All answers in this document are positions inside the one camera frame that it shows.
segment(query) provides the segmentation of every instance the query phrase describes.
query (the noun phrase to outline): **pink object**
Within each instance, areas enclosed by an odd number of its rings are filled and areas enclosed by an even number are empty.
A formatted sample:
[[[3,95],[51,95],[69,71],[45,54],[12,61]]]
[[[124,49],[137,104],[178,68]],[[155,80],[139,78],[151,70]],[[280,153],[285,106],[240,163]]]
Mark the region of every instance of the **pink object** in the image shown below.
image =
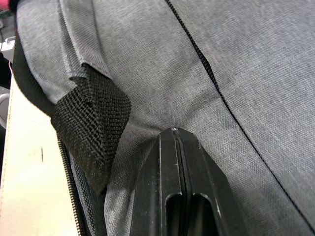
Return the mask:
[[[9,8],[9,0],[0,0],[0,8],[8,9]]]

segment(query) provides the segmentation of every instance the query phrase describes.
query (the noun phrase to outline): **beige surface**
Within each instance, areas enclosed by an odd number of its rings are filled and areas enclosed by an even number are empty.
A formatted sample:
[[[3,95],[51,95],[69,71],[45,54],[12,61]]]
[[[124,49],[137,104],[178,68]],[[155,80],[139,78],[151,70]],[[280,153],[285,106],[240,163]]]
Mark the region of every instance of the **beige surface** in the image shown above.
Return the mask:
[[[56,133],[12,79],[0,236],[77,236]]]

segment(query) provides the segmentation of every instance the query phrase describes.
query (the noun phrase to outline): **black stitching seam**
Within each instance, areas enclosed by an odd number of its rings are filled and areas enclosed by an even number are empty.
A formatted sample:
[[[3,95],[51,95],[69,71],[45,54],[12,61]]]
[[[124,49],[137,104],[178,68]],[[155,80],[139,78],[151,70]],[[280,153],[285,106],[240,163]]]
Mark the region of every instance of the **black stitching seam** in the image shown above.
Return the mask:
[[[241,126],[241,124],[239,123],[239,121],[236,119],[235,115],[232,113],[229,105],[227,104],[225,98],[223,97],[218,83],[214,77],[213,71],[210,67],[209,62],[207,61],[207,59],[205,58],[205,56],[202,54],[202,52],[200,51],[200,49],[198,48],[196,42],[194,41],[194,39],[192,38],[190,32],[188,31],[188,29],[186,28],[184,22],[182,21],[182,19],[179,17],[177,11],[175,10],[173,4],[169,1],[169,0],[165,0],[166,3],[168,4],[168,6],[171,8],[172,12],[174,13],[174,15],[176,16],[177,20],[179,21],[179,23],[181,24],[182,28],[184,29],[185,33],[187,34],[188,38],[190,39],[194,49],[196,50],[203,66],[205,67],[212,83],[214,84],[214,86],[216,87],[216,90],[218,92],[218,94],[220,95],[224,105],[226,106],[227,110],[230,112],[231,116],[233,117],[233,119],[235,120],[235,122],[237,123],[237,125],[240,127],[241,131],[243,132],[243,134],[245,135],[245,137],[247,138],[247,140],[249,141],[249,143],[251,144],[251,146],[254,148],[255,152],[258,154],[258,156],[260,157],[260,159],[262,160],[262,162],[265,164],[265,166],[267,167],[267,169],[270,171],[270,173],[272,174],[272,176],[275,178],[276,182],[279,184],[279,186],[281,187],[281,189],[283,190],[283,192],[285,193],[285,195],[288,197],[288,199],[290,200],[290,202],[293,204],[293,206],[295,207],[295,209],[297,210],[297,212],[301,215],[301,217],[303,218],[303,220],[306,222],[306,224],[308,225],[308,227],[310,228],[310,230],[313,232],[313,234],[315,234],[315,230],[312,228],[311,224],[308,222],[308,220],[306,219],[305,215],[301,212],[301,210],[298,208],[298,206],[296,205],[296,203],[294,202],[294,200],[289,196],[288,192],[285,190],[285,188],[282,186],[281,182],[279,181],[279,179],[276,177],[276,175],[272,172],[272,170],[270,169],[270,167],[268,166],[268,164],[266,163],[266,161],[262,158],[261,154],[259,153],[259,151],[257,150],[257,148],[255,147],[255,145],[253,144],[253,142],[250,140],[249,136],[247,135],[247,133],[245,132],[245,130],[243,129],[243,127]]]

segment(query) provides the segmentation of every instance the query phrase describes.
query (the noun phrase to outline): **black mesh patch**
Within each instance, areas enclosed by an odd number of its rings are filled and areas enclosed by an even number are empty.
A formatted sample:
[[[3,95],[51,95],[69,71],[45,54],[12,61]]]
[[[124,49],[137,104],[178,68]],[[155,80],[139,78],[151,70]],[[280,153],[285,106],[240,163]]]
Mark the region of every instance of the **black mesh patch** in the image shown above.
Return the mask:
[[[100,194],[109,181],[131,105],[110,79],[89,67],[87,75],[73,78],[78,86],[57,102],[51,123]]]

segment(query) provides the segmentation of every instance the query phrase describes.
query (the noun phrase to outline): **gray polyester fabric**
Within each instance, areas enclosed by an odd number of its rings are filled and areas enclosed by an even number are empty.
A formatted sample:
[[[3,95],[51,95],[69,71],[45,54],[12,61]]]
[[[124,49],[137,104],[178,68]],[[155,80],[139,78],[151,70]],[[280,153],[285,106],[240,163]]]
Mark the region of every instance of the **gray polyester fabric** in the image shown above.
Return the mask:
[[[80,203],[84,215],[86,216],[86,222],[90,231],[91,236],[95,236],[95,224],[94,224],[94,215],[92,207],[92,198],[88,187],[88,182],[84,176],[83,171],[80,169],[78,163],[74,160],[72,154],[69,155],[71,171],[73,173],[73,178],[75,185],[78,190],[78,195],[80,198]]]
[[[108,235],[128,235],[138,171],[156,136],[169,127],[194,133],[223,170],[250,235],[311,235],[313,1],[173,2],[259,154],[224,105],[164,0],[86,2],[60,4],[77,58],[104,75],[110,71],[132,104],[106,194]],[[93,17],[78,14],[85,11]],[[83,22],[85,30],[76,27]],[[91,43],[87,32],[93,35]],[[27,33],[21,40],[34,68],[36,54],[28,51]],[[47,39],[45,34],[40,38]],[[43,67],[36,69],[42,73]]]
[[[47,98],[57,103],[76,84],[69,80],[71,53],[61,21],[58,0],[21,0],[17,25],[29,68]]]

